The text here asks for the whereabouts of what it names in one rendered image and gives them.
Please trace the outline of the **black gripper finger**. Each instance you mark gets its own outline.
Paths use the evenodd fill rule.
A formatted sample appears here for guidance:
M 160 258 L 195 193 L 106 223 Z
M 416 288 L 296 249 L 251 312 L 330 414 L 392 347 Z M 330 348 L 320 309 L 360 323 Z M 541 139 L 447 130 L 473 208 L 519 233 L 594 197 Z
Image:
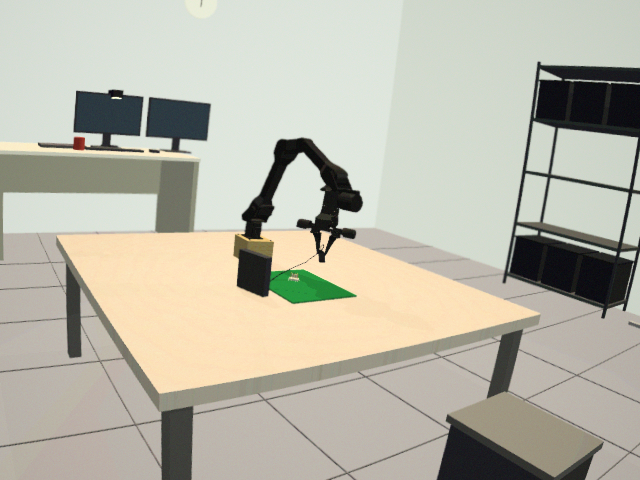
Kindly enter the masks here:
M 310 231 L 310 233 L 313 233 L 313 236 L 314 236 L 314 239 L 315 239 L 315 244 L 316 244 L 316 252 L 318 253 L 318 251 L 320 250 L 322 232 L 317 233 L 317 232 Z
M 339 239 L 340 237 L 336 237 L 336 236 L 331 236 L 329 235 L 329 240 L 325 249 L 325 253 L 324 256 L 326 256 L 326 254 L 328 253 L 329 249 L 331 248 L 332 244 L 335 242 L 336 239 Z

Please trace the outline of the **green circuit board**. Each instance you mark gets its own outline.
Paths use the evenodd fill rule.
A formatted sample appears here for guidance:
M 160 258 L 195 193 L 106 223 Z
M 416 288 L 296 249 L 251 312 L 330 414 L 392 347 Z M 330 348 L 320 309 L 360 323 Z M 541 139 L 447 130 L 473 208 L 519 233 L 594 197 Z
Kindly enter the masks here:
M 271 271 L 270 280 L 284 271 Z M 269 291 L 292 305 L 357 297 L 304 269 L 288 270 L 280 274 L 270 281 Z

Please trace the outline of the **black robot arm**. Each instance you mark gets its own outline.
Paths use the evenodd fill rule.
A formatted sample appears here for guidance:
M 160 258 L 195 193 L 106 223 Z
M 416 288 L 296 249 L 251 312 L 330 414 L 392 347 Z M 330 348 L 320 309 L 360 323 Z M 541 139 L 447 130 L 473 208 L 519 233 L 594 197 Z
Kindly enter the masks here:
M 348 173 L 341 166 L 333 164 L 309 138 L 279 139 L 274 150 L 274 162 L 265 179 L 259 195 L 252 199 L 249 208 L 242 214 L 246 221 L 245 234 L 247 239 L 261 239 L 262 222 L 272 216 L 274 206 L 272 198 L 278 187 L 286 167 L 292 163 L 299 153 L 304 153 L 316 165 L 320 176 L 326 184 L 320 188 L 325 191 L 323 206 L 338 208 L 351 212 L 359 212 L 363 206 L 363 199 L 359 190 L 353 190 Z M 323 209 L 322 209 L 323 210 Z M 316 228 L 329 230 L 337 227 L 339 217 L 336 212 L 325 213 L 325 210 L 315 217 Z M 335 214 L 334 214 L 335 213 Z

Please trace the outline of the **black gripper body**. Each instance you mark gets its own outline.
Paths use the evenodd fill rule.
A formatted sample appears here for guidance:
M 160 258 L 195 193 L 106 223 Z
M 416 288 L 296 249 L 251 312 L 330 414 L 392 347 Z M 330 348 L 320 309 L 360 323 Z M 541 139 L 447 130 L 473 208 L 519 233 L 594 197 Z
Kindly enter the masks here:
M 327 213 L 327 214 L 331 214 L 331 212 L 333 211 L 333 212 L 336 212 L 336 216 L 339 215 L 339 210 L 340 209 L 326 207 L 326 206 L 322 206 L 322 209 L 325 210 L 325 213 Z M 311 228 L 312 232 L 317 232 L 317 233 L 320 233 L 321 230 L 322 231 L 326 231 L 326 232 L 331 232 L 331 236 L 336 236 L 336 237 L 340 237 L 340 235 L 342 235 L 345 238 L 350 238 L 350 239 L 355 239 L 355 237 L 356 237 L 356 231 L 353 230 L 353 229 L 349 229 L 349 228 L 339 229 L 339 228 L 336 228 L 336 227 L 335 228 L 331 227 L 332 229 L 324 230 L 323 228 L 316 228 L 316 227 L 314 227 L 314 225 L 315 225 L 315 223 L 312 223 L 311 220 L 299 219 L 297 221 L 296 227 L 303 228 L 303 229 Z

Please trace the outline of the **black plug with thin cable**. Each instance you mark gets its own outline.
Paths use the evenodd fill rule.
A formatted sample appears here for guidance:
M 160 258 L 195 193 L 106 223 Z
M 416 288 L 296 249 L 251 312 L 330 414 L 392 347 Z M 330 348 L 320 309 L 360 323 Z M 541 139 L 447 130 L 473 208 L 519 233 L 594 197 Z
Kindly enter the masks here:
M 323 248 L 324 248 L 324 244 L 323 244 L 323 245 L 321 245 L 321 246 L 323 246 Z M 317 254 L 318 254 L 318 261 L 319 261 L 320 263 L 325 263 L 325 256 L 324 256 L 324 253 L 325 253 L 325 252 L 323 251 L 323 248 L 322 248 L 322 250 L 321 250 L 321 246 L 320 246 L 320 250 L 319 250 L 319 251 L 318 251 L 318 253 L 317 253 Z M 317 254 L 315 254 L 314 256 L 316 256 Z M 314 256 L 313 256 L 313 257 L 314 257 Z M 311 257 L 311 258 L 313 258 L 313 257 Z M 310 259 L 311 259 L 311 258 L 310 258 Z M 306 262 L 308 262 L 310 259 L 308 259 Z M 306 263 L 306 262 L 304 262 L 304 263 Z M 304 263 L 301 263 L 301 264 L 299 264 L 299 265 L 302 265 L 302 264 L 304 264 Z M 297 265 L 297 266 L 299 266 L 299 265 Z M 295 267 L 297 267 L 297 266 L 295 266 Z M 292 268 L 295 268 L 295 267 L 292 267 Z M 292 269 L 292 268 L 290 268 L 290 269 Z M 288 270 L 290 270 L 290 269 L 288 269 Z M 288 271 L 288 270 L 286 270 L 286 271 Z M 284 271 L 284 272 L 286 272 L 286 271 Z M 282 273 L 284 273 L 284 272 L 282 272 Z M 282 273 L 280 273 L 280 274 L 282 274 Z M 280 274 L 279 274 L 279 275 L 280 275 Z M 279 275 L 277 275 L 277 276 L 279 276 Z M 276 276 L 276 277 L 277 277 L 277 276 Z M 274 277 L 273 279 L 275 279 L 276 277 Z M 273 279 L 271 279 L 270 281 L 272 281 Z

